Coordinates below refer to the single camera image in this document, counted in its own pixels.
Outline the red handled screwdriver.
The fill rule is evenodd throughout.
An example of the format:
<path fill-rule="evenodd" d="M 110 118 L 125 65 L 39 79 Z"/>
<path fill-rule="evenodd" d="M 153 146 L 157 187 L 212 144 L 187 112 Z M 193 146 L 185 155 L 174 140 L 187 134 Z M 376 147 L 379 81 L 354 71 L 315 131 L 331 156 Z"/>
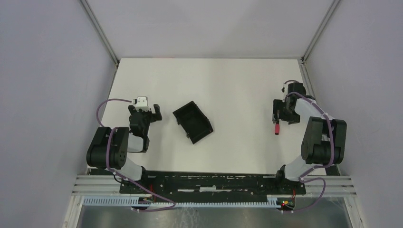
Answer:
<path fill-rule="evenodd" d="M 274 122 L 274 124 L 275 124 L 274 133 L 275 133 L 275 135 L 279 135 L 279 133 L 280 133 L 280 124 L 279 124 L 279 120 L 276 120 L 276 121 Z"/>

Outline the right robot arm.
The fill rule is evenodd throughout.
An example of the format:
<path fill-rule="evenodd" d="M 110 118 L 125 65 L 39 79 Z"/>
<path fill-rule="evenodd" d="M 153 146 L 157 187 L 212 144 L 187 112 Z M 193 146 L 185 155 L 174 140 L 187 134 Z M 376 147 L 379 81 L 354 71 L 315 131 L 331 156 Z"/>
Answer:
<path fill-rule="evenodd" d="M 286 81 L 282 92 L 283 98 L 273 101 L 275 135 L 280 133 L 281 121 L 288 124 L 306 121 L 307 124 L 300 155 L 276 173 L 275 189 L 286 194 L 293 189 L 293 182 L 303 183 L 304 178 L 314 170 L 329 168 L 343 161 L 347 123 L 325 112 L 299 81 Z"/>

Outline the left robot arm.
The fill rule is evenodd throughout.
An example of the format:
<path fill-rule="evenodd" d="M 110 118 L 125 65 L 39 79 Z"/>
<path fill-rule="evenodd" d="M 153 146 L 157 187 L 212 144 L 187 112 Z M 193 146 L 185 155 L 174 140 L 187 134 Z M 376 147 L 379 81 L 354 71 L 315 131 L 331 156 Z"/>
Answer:
<path fill-rule="evenodd" d="M 155 112 L 138 105 L 130 105 L 128 110 L 128 127 L 117 127 L 115 130 L 98 127 L 87 151 L 86 162 L 91 167 L 106 169 L 124 179 L 132 180 L 132 189 L 141 194 L 149 189 L 149 180 L 142 176 L 145 168 L 127 158 L 129 137 L 140 139 L 140 148 L 136 153 L 147 152 L 150 124 L 161 121 L 162 114 L 158 104 L 154 104 Z"/>

